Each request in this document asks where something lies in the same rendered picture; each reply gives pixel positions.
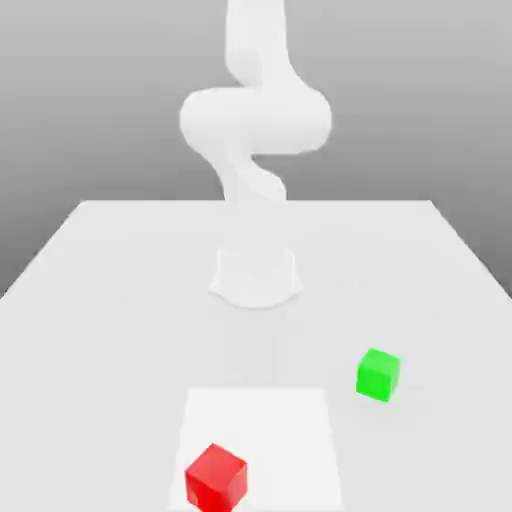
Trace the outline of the small green cube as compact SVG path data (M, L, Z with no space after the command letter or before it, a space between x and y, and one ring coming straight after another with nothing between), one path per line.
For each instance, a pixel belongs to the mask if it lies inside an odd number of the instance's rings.
M370 348L357 368L356 391L386 403L398 385L400 369L399 357Z

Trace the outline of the small red cube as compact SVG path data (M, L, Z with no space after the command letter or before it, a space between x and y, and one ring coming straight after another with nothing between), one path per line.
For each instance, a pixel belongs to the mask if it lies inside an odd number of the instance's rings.
M212 443L185 470L189 503L201 512L232 512L248 490L245 460Z

